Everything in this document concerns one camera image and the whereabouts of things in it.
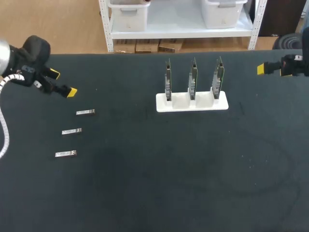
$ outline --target silver metal part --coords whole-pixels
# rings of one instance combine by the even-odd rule
[[[217,65],[215,71],[213,73],[213,80],[212,80],[212,92],[215,99],[219,99],[221,85],[224,76],[224,67],[221,60],[221,57],[217,60]]]
[[[166,62],[165,94],[167,101],[169,102],[172,101],[172,80],[171,80],[170,60]]]
[[[194,58],[191,66],[191,72],[189,73],[189,94],[190,99],[195,100],[195,93],[197,92],[197,62]]]
[[[76,156],[77,152],[74,151],[63,151],[63,152],[56,152],[55,157],[64,157],[64,156]]]
[[[94,115],[96,112],[95,110],[82,110],[82,111],[76,111],[76,115],[88,115],[88,114],[91,114],[91,115]]]
[[[74,134],[74,133],[81,133],[82,132],[82,128],[78,128],[78,129],[72,129],[72,130],[63,130],[62,134]]]
[[[2,75],[9,65],[11,50],[5,40],[0,40],[0,75]]]

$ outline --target white stand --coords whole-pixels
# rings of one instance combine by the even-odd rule
[[[220,91],[219,99],[213,97],[212,88],[209,92],[196,92],[195,101],[190,100],[189,92],[172,93],[172,101],[167,101],[165,93],[156,95],[157,112],[227,110],[226,95]]]

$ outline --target plastic container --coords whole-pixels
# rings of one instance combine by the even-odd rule
[[[113,28],[117,31],[145,31],[150,2],[142,0],[110,0]]]
[[[248,0],[202,0],[202,14],[208,29],[234,28]]]

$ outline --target brown box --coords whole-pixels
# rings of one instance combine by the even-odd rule
[[[162,39],[159,45],[159,51],[179,52],[184,39]]]
[[[137,52],[158,52],[160,40],[157,39],[144,39],[137,40],[136,49]]]
[[[114,40],[114,52],[135,53],[136,40]]]

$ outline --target black tabletop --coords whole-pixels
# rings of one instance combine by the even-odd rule
[[[287,53],[301,54],[53,55],[76,97],[14,84],[1,95],[0,231],[308,231],[309,79],[256,75]],[[228,110],[156,111],[168,58],[185,92],[191,61],[208,91],[219,56]],[[96,115],[75,115],[86,109]]]

